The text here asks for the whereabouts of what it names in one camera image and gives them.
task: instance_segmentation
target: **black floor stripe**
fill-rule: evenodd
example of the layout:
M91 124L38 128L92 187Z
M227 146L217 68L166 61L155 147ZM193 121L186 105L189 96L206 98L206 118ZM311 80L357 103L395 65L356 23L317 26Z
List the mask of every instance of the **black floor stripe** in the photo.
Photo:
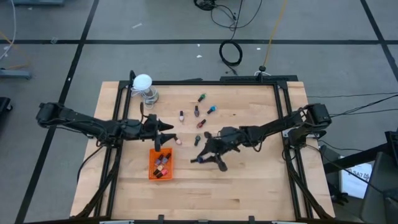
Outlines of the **black floor stripe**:
M75 56L72 60L72 64L70 65L68 76L65 80L65 84L63 86L60 98L58 100L59 103L64 103L66 100L70 84L73 80L73 75L75 74L76 67L77 67L79 59L80 59L81 51L83 50L84 42L87 38L91 23L93 22L93 18L94 18L95 11L98 6L98 2L99 2L99 0L94 0L93 5L90 10L90 13L88 14L85 28L83 29L83 33L81 35L78 47L76 49ZM22 200L21 207L19 208L15 223L23 223L25 220L26 214L29 209L29 205L32 201L37 183L40 178L40 174L42 173L44 162L47 157L47 153L49 152L50 145L51 145L52 139L54 137L54 134L55 134L55 128L50 128L49 131L47 132L47 135L45 137L45 140L44 140L44 143L42 146L42 150L40 151L39 158L37 159L35 169L33 171L32 177L30 178L29 185L27 187L24 199Z
M366 15L368 16L369 22L372 25L373 31L376 34L377 39L381 43L381 47L382 47L382 49L384 51L384 54L386 55L388 64L390 65L391 70L392 70L394 76L396 77L396 79L398 81L398 67L397 67L396 61L394 60L394 57L392 56L392 54L390 52L390 49L387 46L388 42L386 42L384 40L384 37L381 34L379 26L377 25L376 20L374 19L373 14L372 14L372 12L371 12L366 0L361 0L361 4L362 4L362 6L363 6L363 8L365 10Z
M220 44L224 39L186 39L186 40L85 40L84 44ZM268 44L269 40L237 39L238 44ZM390 44L398 44L398 40L388 40ZM56 44L79 44L80 40L58 40ZM305 44L305 45L374 45L380 40L273 40L272 44ZM52 44L51 40L15 40L15 44Z

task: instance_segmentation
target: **orange bin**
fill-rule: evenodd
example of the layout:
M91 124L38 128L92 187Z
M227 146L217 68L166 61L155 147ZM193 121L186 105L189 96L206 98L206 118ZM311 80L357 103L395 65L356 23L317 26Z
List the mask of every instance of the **orange bin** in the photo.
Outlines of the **orange bin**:
M155 165L155 161L159 158L160 155L166 157L166 155L170 153L171 156L168 159L167 163L164 164L164 169L168 170L168 173L161 178L157 178L154 175L155 170L157 169L157 165ZM155 151L155 149L151 149L149 151L149 173L148 173L149 180L171 180L173 179L173 149L171 147L162 148L160 152Z

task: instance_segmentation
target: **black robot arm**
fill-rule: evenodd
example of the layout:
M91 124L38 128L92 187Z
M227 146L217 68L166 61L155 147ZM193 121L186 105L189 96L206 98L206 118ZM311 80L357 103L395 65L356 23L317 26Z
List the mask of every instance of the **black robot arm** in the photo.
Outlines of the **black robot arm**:
M300 148L305 145L305 139L309 134L316 134L319 138L326 134L324 129L329 126L331 119L323 104L312 104L304 106L297 111L291 112L282 119L277 119L262 126L240 126L239 129L224 127L219 136L213 137L206 132L207 142L205 148L191 162L215 162L221 171L227 171L227 166L221 156L231 150L239 152L238 146L253 147L260 151L261 144L266 137L289 129L285 141L293 148Z
M119 144L121 140L144 141L151 139L155 141L155 150L159 151L163 143L175 136L175 134L159 134L159 131L172 129L173 126L161 122L157 119L156 114L144 115L142 103L141 121L136 119L104 121L78 113L59 103L41 103L36 120L41 127L50 128L62 125L85 135L93 136L100 144L107 146Z

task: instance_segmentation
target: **wooden table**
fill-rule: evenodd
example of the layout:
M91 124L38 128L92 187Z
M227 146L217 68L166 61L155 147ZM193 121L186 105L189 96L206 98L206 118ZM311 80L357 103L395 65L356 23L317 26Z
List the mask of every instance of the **wooden table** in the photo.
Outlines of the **wooden table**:
M288 82L288 86L293 110L308 103L302 82ZM239 147L240 153L225 154L223 160L228 166L227 172L219 171L216 164L190 163L205 145L204 131L216 134L224 126L263 125L277 119L271 86L177 85L156 88L160 93L159 101L152 110L144 113L155 113L163 122L173 124L174 128L165 133L176 133L183 142L182 146L173 140L164 144L174 150L174 179L148 180L149 149L154 143L125 141L112 219L156 220L159 214L165 215L166 220L247 220L249 215L254 215L256 220L295 219L286 164L281 157L280 134L267 138L261 152ZM96 118L112 118L117 90L118 82L103 83ZM207 97L199 104L201 115L196 118L193 111L202 93L207 93ZM140 102L139 97L131 99L129 118L140 118ZM212 105L218 110L207 115L206 111ZM180 110L185 115L183 123L178 120ZM204 118L206 124L197 129L197 123ZM202 140L195 147L197 134L201 134ZM317 147L313 139L308 139L307 144ZM86 157L95 149L95 140L89 140ZM98 189L104 155L105 150L83 168L71 215L80 212ZM326 212L334 216L320 154L308 147L302 149L302 158L309 190ZM302 194L297 189L305 217ZM105 214L107 199L108 192L104 194L101 214Z

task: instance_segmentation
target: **gray floor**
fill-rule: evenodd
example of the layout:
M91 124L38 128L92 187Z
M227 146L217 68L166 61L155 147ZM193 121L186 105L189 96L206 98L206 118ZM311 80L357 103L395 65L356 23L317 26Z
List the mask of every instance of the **gray floor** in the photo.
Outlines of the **gray floor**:
M386 40L398 39L395 0L367 0ZM78 40L93 0L67 0L64 7L17 7L17 39ZM238 0L219 0L234 12ZM241 21L250 20L259 0L244 2ZM268 39L282 1L264 0L259 15L236 32L236 39ZM11 5L0 1L0 31L12 35ZM217 21L228 24L222 12ZM212 23L208 12L187 0L100 0L88 33L94 40L228 39L231 32ZM359 0L289 0L276 39L377 40ZM0 80L0 96L14 102L0 135L0 223L15 220L43 145L46 130L37 126L41 102L57 101L77 45L29 45L19 49L31 59L31 80ZM266 44L242 44L240 75L252 75L263 62ZM398 45L389 45L398 57ZM234 59L234 49L225 54ZM0 67L24 63L12 49ZM125 80L130 69L154 80L203 78L217 80L228 68L218 55L218 44L85 45L67 96L66 105L93 114L101 82ZM297 75L310 96L397 91L398 82L380 45L273 45L267 71ZM331 113L339 113L384 96L316 99ZM371 110L396 108L396 98ZM367 149L385 142L384 131L397 129L397 111L341 116L333 120L325 140L338 147ZM35 191L26 221L67 218L76 188L76 172L83 160L84 136L57 130Z

